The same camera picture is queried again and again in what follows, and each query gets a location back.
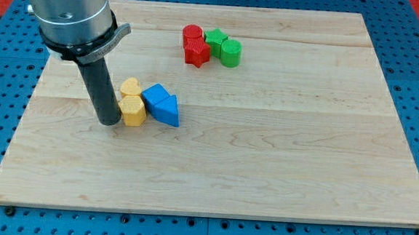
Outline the black clamp ring mount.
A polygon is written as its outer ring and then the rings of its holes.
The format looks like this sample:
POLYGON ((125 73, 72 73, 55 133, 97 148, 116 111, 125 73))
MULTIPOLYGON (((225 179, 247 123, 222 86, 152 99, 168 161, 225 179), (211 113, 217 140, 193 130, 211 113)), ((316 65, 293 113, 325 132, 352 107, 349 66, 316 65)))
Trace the black clamp ring mount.
POLYGON ((111 50, 115 49, 126 35, 131 33, 129 23, 118 27, 113 11, 111 11, 111 17, 113 20, 111 27, 102 36, 85 44, 59 44, 48 39, 43 30, 39 28, 40 37, 47 46, 49 53, 56 59, 86 65, 104 58, 111 50))

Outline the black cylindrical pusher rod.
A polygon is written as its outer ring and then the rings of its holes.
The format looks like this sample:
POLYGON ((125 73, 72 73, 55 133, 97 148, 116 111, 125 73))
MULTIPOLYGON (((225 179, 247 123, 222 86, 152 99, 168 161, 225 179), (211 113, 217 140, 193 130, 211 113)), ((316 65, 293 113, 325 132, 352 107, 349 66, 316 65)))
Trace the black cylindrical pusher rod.
POLYGON ((98 121, 105 126, 115 125, 121 120, 121 112, 105 59, 100 58, 87 64, 80 62, 76 64, 79 67, 79 72, 84 80, 98 121))

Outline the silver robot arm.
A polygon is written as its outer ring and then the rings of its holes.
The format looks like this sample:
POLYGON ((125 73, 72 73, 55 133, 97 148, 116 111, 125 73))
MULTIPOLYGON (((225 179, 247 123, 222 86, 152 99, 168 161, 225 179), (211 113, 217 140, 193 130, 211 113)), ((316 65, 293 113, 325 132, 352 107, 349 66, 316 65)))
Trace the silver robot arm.
POLYGON ((116 124, 121 112, 105 56, 131 33, 119 25, 109 0, 29 0, 48 50, 79 67, 98 120, 116 124))

